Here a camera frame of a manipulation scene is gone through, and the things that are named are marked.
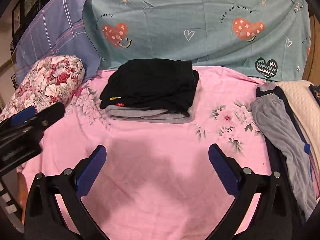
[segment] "blue plaid fabric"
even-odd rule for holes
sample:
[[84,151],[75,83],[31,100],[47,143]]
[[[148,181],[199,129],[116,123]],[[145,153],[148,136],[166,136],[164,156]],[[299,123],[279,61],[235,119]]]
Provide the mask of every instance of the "blue plaid fabric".
[[82,20],[86,0],[50,0],[25,30],[17,45],[17,83],[41,58],[75,55],[85,68],[84,82],[97,74],[99,55]]

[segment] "white heart outline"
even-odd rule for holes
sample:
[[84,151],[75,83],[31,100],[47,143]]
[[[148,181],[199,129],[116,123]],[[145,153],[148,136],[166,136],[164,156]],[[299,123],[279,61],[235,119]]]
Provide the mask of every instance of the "white heart outline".
[[290,47],[292,45],[292,41],[290,41],[289,39],[286,40],[287,43],[287,47]]
[[[190,36],[190,34],[192,33],[192,35],[190,36],[190,38],[187,38],[186,32],[188,32],[188,36]],[[190,32],[189,30],[185,30],[185,31],[184,31],[184,36],[185,36],[185,38],[187,39],[187,41],[190,41],[191,38],[193,37],[193,35],[195,35],[195,31],[191,31],[191,32]]]

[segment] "folded black clothing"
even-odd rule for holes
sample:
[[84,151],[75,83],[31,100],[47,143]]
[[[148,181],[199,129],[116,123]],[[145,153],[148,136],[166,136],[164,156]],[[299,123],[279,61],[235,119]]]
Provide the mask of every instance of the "folded black clothing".
[[186,113],[192,106],[199,73],[191,61],[134,59],[114,72],[100,95],[108,105],[168,109]]
[[320,106],[320,86],[310,85],[309,89]]

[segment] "floral pillow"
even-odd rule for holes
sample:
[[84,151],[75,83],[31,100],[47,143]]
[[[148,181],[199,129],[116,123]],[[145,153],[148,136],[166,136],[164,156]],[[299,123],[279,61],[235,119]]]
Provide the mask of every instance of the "floral pillow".
[[37,61],[5,106],[0,122],[34,106],[36,112],[72,98],[84,78],[82,62],[76,56],[46,57]]

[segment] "black heart print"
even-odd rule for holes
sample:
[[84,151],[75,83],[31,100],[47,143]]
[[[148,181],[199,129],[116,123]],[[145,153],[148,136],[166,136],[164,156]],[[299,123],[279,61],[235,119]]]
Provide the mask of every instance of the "black heart print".
[[274,77],[278,71],[278,64],[274,59],[269,60],[267,63],[263,57],[257,59],[255,67],[259,73],[264,75],[266,80]]

